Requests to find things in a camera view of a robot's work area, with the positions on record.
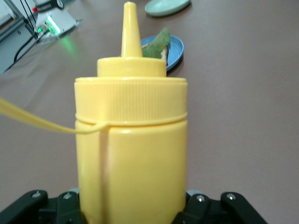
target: leaf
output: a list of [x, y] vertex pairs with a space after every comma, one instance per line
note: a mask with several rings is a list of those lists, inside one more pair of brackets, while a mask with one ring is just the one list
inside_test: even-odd
[[152, 57], [161, 59], [162, 51], [167, 48], [170, 43], [170, 32], [168, 28], [162, 29], [158, 36], [147, 46], [142, 47], [143, 57]]
[[153, 57], [161, 59], [162, 48], [155, 45], [147, 45], [142, 48], [143, 57]]
[[154, 39], [154, 41], [150, 43], [150, 45], [156, 45], [158, 47], [166, 47], [169, 43], [170, 43], [170, 32], [168, 28], [164, 28]]

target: yellow squeeze bottle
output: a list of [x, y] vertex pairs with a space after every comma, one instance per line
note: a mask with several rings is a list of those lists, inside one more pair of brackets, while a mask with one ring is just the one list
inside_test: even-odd
[[75, 81], [80, 206], [88, 224], [170, 224], [185, 206], [187, 82], [142, 57], [136, 5], [124, 5], [121, 57]]

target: brown tabletop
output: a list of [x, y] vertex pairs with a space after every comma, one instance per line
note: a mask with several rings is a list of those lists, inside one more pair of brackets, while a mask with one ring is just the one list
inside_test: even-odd
[[[141, 38], [168, 27], [185, 44], [168, 73], [188, 96], [187, 188], [219, 199], [244, 195], [271, 224], [299, 220], [299, 2], [194, 0], [161, 18], [136, 1]], [[123, 4], [77, 0], [81, 24], [68, 37], [34, 46], [0, 75], [0, 96], [74, 127], [74, 80], [96, 76], [99, 58], [121, 52]], [[78, 186], [75, 136], [0, 115], [0, 210], [22, 194], [50, 197]]]

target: yellow plastic strap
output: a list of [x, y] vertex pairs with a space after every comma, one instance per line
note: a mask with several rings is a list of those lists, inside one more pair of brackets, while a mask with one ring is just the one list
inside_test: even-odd
[[21, 121], [23, 123], [42, 128], [48, 131], [53, 132], [63, 132], [63, 133], [72, 133], [72, 134], [89, 134], [98, 132], [101, 129], [108, 126], [108, 123], [101, 122], [93, 125], [88, 129], [72, 129], [65, 126], [61, 126], [40, 117], [37, 117], [11, 103], [7, 102], [3, 98], [0, 97], [0, 113], [13, 118], [15, 120]]

